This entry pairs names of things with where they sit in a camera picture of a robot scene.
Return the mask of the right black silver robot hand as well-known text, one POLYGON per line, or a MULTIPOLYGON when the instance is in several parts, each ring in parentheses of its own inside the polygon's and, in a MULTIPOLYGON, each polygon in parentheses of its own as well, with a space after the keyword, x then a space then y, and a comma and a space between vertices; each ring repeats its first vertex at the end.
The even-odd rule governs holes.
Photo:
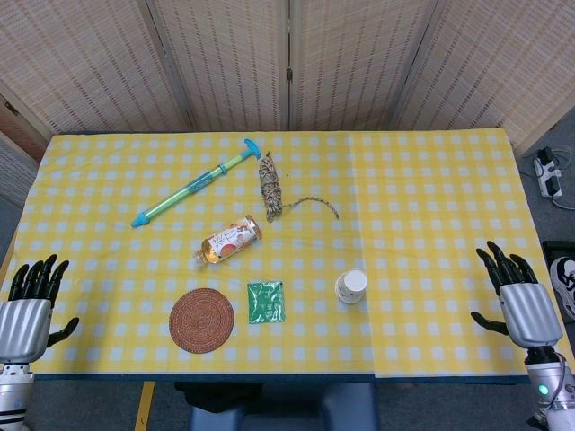
POLYGON ((492 241, 477 255, 487 270, 498 298, 503 321, 486 319, 479 312, 471 316, 480 327, 511 338, 529 350, 553 347, 562 337, 562 327, 547 288, 538 282, 529 263, 516 254, 506 255, 492 241))

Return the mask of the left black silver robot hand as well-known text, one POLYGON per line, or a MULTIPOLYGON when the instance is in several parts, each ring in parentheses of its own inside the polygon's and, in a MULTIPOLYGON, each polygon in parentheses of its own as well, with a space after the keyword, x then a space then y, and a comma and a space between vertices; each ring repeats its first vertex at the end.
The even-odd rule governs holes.
POLYGON ((51 333, 52 314, 59 288, 69 262, 57 264, 50 255, 33 265, 21 266, 13 277, 7 300, 1 303, 1 363, 30 364, 40 359, 46 349, 74 333, 80 319, 51 333))

